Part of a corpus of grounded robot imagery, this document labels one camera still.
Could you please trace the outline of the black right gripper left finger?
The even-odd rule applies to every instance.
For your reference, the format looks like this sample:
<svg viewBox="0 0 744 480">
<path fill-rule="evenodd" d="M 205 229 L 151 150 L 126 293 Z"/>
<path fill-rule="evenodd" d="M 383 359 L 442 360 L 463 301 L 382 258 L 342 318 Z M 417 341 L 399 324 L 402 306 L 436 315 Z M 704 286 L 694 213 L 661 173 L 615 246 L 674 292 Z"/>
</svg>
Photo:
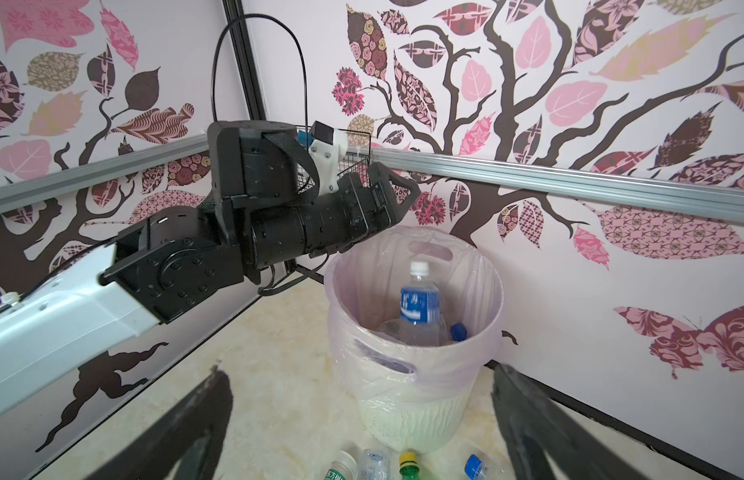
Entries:
<svg viewBox="0 0 744 480">
<path fill-rule="evenodd" d="M 212 479 L 233 408 L 229 376 L 215 368 L 91 479 Z"/>
</svg>

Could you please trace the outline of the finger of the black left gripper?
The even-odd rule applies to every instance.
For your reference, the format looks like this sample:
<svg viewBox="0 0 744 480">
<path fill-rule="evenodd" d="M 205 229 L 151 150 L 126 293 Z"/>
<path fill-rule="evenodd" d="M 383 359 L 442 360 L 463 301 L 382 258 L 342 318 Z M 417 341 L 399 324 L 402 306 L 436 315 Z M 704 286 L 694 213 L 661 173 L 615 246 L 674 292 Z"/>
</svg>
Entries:
<svg viewBox="0 0 744 480">
<path fill-rule="evenodd" d="M 380 162 L 367 170 L 374 201 L 373 218 L 379 231 L 399 224 L 421 195 L 418 183 Z"/>
<path fill-rule="evenodd" d="M 259 287 L 257 293 L 261 297 L 276 296 L 285 293 L 306 280 L 323 284 L 323 271 L 329 260 L 329 254 L 323 254 L 316 258 L 305 256 L 288 260 L 284 263 L 285 277 L 280 280 L 276 280 L 276 269 L 271 267 L 271 280 L 265 286 Z"/>
</svg>

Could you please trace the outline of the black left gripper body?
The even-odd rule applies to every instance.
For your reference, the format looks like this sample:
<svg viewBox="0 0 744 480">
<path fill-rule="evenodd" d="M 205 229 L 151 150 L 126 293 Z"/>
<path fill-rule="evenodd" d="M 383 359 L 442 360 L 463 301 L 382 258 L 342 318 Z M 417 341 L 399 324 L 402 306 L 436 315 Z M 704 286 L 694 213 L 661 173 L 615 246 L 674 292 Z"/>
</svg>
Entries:
<svg viewBox="0 0 744 480">
<path fill-rule="evenodd" d="M 243 276 L 303 255 L 345 252 L 396 223 L 394 172 L 374 162 L 329 192 L 298 130 L 273 121 L 219 121 L 207 130 L 214 213 Z"/>
</svg>

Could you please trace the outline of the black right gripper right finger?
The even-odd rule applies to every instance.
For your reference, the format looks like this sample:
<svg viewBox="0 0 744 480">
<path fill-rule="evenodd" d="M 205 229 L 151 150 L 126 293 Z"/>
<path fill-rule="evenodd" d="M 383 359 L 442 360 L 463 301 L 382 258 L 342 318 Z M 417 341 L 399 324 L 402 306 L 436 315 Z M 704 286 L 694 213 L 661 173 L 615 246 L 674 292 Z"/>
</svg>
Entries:
<svg viewBox="0 0 744 480">
<path fill-rule="evenodd" d="M 553 479 L 550 461 L 570 479 L 643 479 L 566 415 L 533 382 L 505 364 L 493 367 L 495 416 L 515 477 Z"/>
</svg>

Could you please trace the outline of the blue label water bottle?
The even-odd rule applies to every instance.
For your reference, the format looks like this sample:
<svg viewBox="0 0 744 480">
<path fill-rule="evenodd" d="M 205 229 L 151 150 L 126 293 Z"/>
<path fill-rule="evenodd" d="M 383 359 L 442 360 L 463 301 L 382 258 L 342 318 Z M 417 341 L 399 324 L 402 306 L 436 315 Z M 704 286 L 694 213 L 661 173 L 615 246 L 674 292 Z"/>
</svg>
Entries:
<svg viewBox="0 0 744 480">
<path fill-rule="evenodd" d="M 410 346 L 440 344 L 440 292 L 427 261 L 410 262 L 410 282 L 400 291 L 400 338 Z"/>
</svg>

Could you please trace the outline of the blue cap clear bottle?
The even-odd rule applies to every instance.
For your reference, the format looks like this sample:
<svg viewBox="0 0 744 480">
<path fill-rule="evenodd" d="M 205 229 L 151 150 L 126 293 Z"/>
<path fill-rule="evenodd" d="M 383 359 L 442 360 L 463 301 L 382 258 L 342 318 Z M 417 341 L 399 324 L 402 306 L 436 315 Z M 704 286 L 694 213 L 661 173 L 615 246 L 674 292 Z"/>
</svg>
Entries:
<svg viewBox="0 0 744 480">
<path fill-rule="evenodd" d="M 469 337 L 465 325 L 461 322 L 451 325 L 449 328 L 449 334 L 453 342 L 463 342 Z"/>
</svg>

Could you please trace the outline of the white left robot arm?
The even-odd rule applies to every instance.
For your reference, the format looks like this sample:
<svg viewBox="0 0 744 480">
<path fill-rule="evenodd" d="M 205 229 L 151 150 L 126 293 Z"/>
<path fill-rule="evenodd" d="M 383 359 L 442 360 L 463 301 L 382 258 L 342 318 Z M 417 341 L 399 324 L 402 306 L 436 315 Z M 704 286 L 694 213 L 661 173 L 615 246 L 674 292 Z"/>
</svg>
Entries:
<svg viewBox="0 0 744 480">
<path fill-rule="evenodd" d="M 75 367 L 267 268 L 331 255 L 400 223 L 418 185 L 379 162 L 334 173 L 341 147 L 316 124 L 220 121 L 208 129 L 209 207 L 170 207 L 0 307 L 0 415 Z"/>
</svg>

